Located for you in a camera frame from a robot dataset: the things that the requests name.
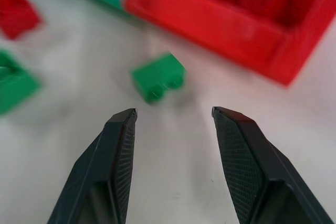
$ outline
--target white surface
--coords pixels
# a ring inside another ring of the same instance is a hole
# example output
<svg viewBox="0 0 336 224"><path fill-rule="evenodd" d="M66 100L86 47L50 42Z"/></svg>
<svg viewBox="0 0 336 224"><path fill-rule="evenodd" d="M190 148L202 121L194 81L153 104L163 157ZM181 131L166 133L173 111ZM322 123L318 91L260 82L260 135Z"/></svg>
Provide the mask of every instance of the white surface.
<svg viewBox="0 0 336 224"><path fill-rule="evenodd" d="M336 221L336 26L284 89L95 0L32 0L47 24L2 40L45 88L0 118L0 223L46 223L79 155L105 121L138 108L127 223L238 223L211 117L214 105L255 119ZM188 85L156 106L130 69L170 50Z"/></svg>

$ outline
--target red blocks in bin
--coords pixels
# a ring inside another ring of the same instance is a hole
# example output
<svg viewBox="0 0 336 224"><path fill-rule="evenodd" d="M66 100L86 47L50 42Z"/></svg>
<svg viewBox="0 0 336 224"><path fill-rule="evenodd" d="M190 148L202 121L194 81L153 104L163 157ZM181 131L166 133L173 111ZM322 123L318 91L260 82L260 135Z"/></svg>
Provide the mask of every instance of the red blocks in bin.
<svg viewBox="0 0 336 224"><path fill-rule="evenodd" d="M0 0L0 29L8 39L17 39L40 23L28 0Z"/></svg>
<svg viewBox="0 0 336 224"><path fill-rule="evenodd" d="M288 85L336 13L335 0L125 0L130 13Z"/></svg>

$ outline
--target red plastic bin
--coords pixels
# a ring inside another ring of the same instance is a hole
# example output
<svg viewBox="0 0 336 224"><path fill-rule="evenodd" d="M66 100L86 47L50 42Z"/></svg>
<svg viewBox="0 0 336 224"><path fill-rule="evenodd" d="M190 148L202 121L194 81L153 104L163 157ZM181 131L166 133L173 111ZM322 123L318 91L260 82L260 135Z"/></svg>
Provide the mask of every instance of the red plastic bin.
<svg viewBox="0 0 336 224"><path fill-rule="evenodd" d="M125 0L125 8L288 85L334 18L336 1L290 0L276 19L274 3L283 0L270 1L265 13L273 19L229 0Z"/></svg>

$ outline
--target white table surface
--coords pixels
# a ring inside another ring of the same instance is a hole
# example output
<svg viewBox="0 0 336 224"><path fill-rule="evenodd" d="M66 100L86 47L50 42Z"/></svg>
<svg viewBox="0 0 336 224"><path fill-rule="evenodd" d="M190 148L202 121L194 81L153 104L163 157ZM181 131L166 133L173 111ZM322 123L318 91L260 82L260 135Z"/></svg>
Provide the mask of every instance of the white table surface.
<svg viewBox="0 0 336 224"><path fill-rule="evenodd" d="M0 223L46 223L76 159L127 108L139 114L127 223L238 223L215 105L256 120L336 222L335 25L285 89L96 0L31 1L45 25L0 40L44 84L0 118ZM188 70L187 86L147 105L129 71L167 50Z"/></svg>

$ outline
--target red toy block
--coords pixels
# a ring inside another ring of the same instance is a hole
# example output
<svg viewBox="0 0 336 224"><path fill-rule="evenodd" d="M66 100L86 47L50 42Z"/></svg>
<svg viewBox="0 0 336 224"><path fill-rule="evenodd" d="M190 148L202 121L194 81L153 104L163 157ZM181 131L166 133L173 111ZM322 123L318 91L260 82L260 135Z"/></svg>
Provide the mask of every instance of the red toy block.
<svg viewBox="0 0 336 224"><path fill-rule="evenodd" d="M288 85L336 13L335 0L125 0L132 14Z"/></svg>
<svg viewBox="0 0 336 224"><path fill-rule="evenodd" d="M40 23L28 0L0 0L0 28L8 39L17 39Z"/></svg>

